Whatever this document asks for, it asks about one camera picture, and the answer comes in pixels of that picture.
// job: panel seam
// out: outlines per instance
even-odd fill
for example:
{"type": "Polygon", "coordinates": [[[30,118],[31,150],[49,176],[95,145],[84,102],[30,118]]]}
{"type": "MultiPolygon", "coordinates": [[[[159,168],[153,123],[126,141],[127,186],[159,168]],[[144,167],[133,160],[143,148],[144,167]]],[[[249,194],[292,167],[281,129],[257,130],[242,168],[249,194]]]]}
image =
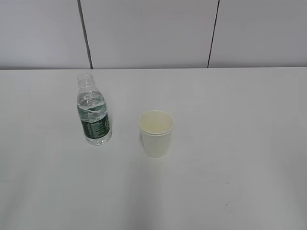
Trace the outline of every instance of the panel seam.
{"type": "Polygon", "coordinates": [[[219,12],[219,7],[220,7],[220,0],[218,0],[218,2],[217,2],[216,15],[215,15],[215,21],[214,21],[214,27],[213,27],[212,40],[211,40],[211,45],[210,45],[210,52],[209,52],[207,68],[209,68],[209,64],[210,64],[210,58],[211,58],[213,39],[214,39],[214,34],[215,34],[215,27],[216,27],[217,14],[219,12]]]}
{"type": "Polygon", "coordinates": [[[81,20],[81,25],[82,25],[82,31],[83,31],[83,36],[84,36],[84,41],[85,41],[85,46],[86,46],[86,52],[87,52],[87,56],[88,56],[88,61],[89,61],[89,63],[90,63],[90,69],[93,69],[91,51],[90,51],[90,47],[89,47],[89,45],[88,45],[87,33],[86,33],[86,29],[85,29],[85,23],[84,23],[83,12],[82,12],[82,7],[81,7],[81,0],[77,0],[77,2],[78,2],[80,20],[81,20]]]}

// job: white table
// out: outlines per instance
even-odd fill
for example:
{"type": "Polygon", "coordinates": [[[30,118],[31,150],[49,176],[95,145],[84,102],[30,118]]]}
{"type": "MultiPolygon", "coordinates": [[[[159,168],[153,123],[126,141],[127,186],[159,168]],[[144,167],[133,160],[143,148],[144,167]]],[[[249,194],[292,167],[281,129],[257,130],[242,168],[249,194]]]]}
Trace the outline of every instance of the white table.
{"type": "Polygon", "coordinates": [[[307,68],[0,71],[1,230],[307,228],[307,68]],[[77,75],[113,122],[89,145],[77,75]],[[140,113],[175,119],[147,157],[140,113]]]}

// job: plastic water bottle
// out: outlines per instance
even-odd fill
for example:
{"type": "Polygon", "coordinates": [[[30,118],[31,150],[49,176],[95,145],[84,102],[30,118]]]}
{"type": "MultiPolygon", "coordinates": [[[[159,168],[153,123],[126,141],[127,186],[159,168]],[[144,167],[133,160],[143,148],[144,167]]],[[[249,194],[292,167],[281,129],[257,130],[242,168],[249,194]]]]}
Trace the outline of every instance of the plastic water bottle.
{"type": "Polygon", "coordinates": [[[77,109],[85,138],[92,145],[102,145],[112,136],[105,99],[91,74],[80,75],[78,84],[77,109]]]}

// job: paper cup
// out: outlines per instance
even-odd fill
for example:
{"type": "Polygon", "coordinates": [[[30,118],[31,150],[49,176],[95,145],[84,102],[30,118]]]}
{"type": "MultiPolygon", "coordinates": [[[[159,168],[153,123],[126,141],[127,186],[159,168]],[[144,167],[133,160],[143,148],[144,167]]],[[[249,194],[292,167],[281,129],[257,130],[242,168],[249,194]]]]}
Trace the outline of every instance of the paper cup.
{"type": "Polygon", "coordinates": [[[171,140],[174,120],[164,111],[151,110],[141,115],[139,127],[145,152],[153,157],[162,157],[166,154],[171,140]]]}

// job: bottle neck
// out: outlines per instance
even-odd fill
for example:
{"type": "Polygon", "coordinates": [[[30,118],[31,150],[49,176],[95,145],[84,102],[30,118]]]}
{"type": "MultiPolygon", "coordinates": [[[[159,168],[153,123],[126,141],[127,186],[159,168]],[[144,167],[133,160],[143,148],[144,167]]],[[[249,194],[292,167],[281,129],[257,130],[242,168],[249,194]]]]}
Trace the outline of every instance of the bottle neck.
{"type": "Polygon", "coordinates": [[[80,89],[87,89],[95,86],[93,76],[89,73],[78,76],[78,86],[80,89]]]}

